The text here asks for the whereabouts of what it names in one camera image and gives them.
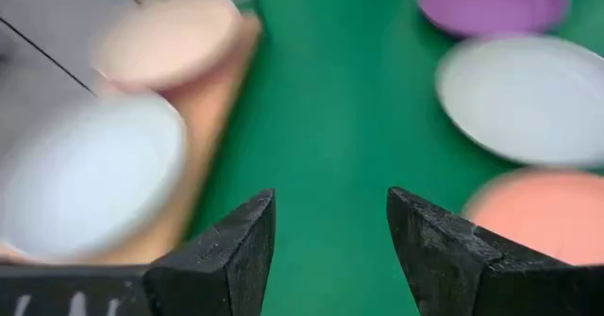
white plate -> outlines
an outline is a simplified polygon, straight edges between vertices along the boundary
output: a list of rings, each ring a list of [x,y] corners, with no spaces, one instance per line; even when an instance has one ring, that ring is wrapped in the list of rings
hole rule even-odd
[[[95,99],[64,112],[3,168],[3,241],[44,262],[120,244],[168,202],[185,130],[178,112],[154,93]]]
[[[461,131],[501,157],[604,164],[604,60],[581,46],[541,36],[464,42],[442,61],[437,88]]]

wooden board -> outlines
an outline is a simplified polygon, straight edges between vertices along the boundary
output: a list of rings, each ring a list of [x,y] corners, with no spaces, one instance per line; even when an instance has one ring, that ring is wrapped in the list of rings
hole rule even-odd
[[[251,15],[244,17],[240,43],[219,67],[200,81],[166,94],[189,129],[186,166],[171,203],[154,223],[123,246],[87,260],[87,263],[146,263],[178,244],[193,212],[196,197],[208,176],[212,156],[239,95],[259,35],[258,18]]]

green surface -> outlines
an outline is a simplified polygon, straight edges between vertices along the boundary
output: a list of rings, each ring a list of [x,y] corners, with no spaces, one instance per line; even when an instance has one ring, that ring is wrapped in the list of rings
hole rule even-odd
[[[454,41],[413,0],[262,0],[269,37],[247,78],[192,234],[277,189],[264,316],[416,315],[386,222],[401,186],[453,211],[514,168],[439,108]],[[604,0],[574,0],[561,34],[604,53]]]

black wire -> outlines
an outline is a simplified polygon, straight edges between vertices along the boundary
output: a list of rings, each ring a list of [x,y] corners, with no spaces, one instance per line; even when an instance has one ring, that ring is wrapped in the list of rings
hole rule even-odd
[[[52,57],[50,57],[48,55],[48,53],[44,52],[44,50],[42,50],[36,43],[34,43],[32,40],[30,40],[28,37],[26,37],[24,34],[22,34],[17,28],[15,28],[9,22],[7,22],[6,20],[4,20],[4,18],[0,17],[0,23],[6,25],[8,28],[10,28],[11,31],[13,31],[15,34],[17,34],[19,37],[21,37],[23,40],[25,40],[27,43],[29,43],[33,48],[37,49],[38,52],[42,53],[46,58],[48,58],[50,61],[52,61],[52,63],[54,63],[55,65],[57,65],[57,67],[59,67],[65,74],[67,74],[69,77],[71,77],[81,87],[83,87],[84,89],[86,89],[90,93],[94,93],[93,91],[91,91],[91,89],[88,86],[86,86],[86,84],[84,84],[84,82],[82,82],[80,79],[78,79],[71,72],[67,71],[67,69],[65,67],[63,67],[63,65],[59,64],[58,61],[56,61]]]

plate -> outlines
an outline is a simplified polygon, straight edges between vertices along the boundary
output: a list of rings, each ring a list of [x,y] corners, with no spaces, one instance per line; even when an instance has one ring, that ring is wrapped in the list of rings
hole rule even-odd
[[[463,42],[437,72],[439,99],[472,140],[521,163],[604,164],[604,60],[572,42]]]
[[[2,169],[2,240],[51,263],[121,244],[168,203],[185,131],[178,112],[152,92],[63,112]]]
[[[417,0],[428,19],[459,36],[545,31],[562,20],[570,0]]]
[[[604,261],[604,180],[521,170],[487,184],[464,211],[476,225],[572,265]]]
[[[216,65],[238,40],[231,0],[153,0],[128,12],[102,39],[96,70],[118,88],[164,90]]]

